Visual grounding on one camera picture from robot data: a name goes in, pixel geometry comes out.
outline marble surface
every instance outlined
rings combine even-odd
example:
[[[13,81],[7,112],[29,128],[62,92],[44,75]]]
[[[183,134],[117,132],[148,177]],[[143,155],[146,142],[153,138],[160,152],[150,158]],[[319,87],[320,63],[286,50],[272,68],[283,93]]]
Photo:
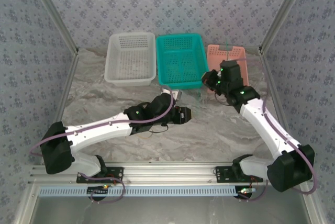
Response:
[[[259,58],[247,55],[248,74],[262,97],[266,82]],[[111,117],[140,102],[151,102],[160,93],[158,77],[150,86],[115,87],[104,80],[104,54],[79,50],[79,62],[66,102],[64,125],[86,124]],[[105,161],[232,161],[251,153],[269,158],[270,152],[253,127],[232,107],[219,104],[205,88],[183,90],[180,106],[192,110],[193,119],[184,125],[170,125],[167,132],[113,138],[83,149],[101,155]],[[275,115],[271,98],[268,109]],[[154,126],[153,130],[165,128]]]

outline patterned wallpaper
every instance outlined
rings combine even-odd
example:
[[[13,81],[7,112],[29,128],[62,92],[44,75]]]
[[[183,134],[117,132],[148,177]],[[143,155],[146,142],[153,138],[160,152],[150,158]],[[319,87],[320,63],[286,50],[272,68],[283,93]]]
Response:
[[[260,45],[283,0],[53,0],[79,48],[118,32],[195,32],[205,44]]]
[[[335,0],[297,0],[266,53],[292,134],[316,151],[335,223]]]
[[[72,60],[40,0],[0,0],[0,223],[12,223],[28,155],[51,124]]]

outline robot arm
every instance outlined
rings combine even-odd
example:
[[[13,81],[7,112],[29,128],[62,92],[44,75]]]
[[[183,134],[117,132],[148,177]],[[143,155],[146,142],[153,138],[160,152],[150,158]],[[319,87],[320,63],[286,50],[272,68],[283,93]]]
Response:
[[[84,173],[87,176],[105,176],[102,167],[105,166],[100,156],[91,156],[80,152],[83,148],[110,138],[126,137],[139,132],[149,131],[153,125],[184,124],[191,117],[191,110],[187,107],[175,106],[180,98],[180,91],[173,91],[173,106],[169,112],[158,120],[151,120],[162,115],[171,103],[170,91],[164,89],[151,103],[145,102],[131,106],[123,113],[97,122],[65,127],[62,122],[51,125],[43,139],[59,134],[67,134],[41,145],[41,151],[48,174],[56,173]],[[133,123],[134,121],[151,121]]]
[[[236,61],[223,61],[220,71],[206,72],[202,82],[216,94],[226,97],[228,104],[255,128],[272,154],[272,159],[260,159],[250,154],[235,159],[233,170],[237,176],[253,175],[269,180],[279,192],[311,179],[312,173],[306,162],[266,121],[262,110],[263,100],[259,94],[251,86],[243,85]],[[314,150],[309,145],[301,145],[290,136],[268,110],[265,113],[275,128],[300,149],[313,165]]]

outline teal basket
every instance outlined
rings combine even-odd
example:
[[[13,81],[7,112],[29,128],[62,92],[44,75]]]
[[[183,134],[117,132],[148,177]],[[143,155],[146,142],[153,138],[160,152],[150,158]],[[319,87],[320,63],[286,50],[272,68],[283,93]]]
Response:
[[[156,38],[158,78],[171,89],[195,89],[208,71],[204,44],[199,34]]]

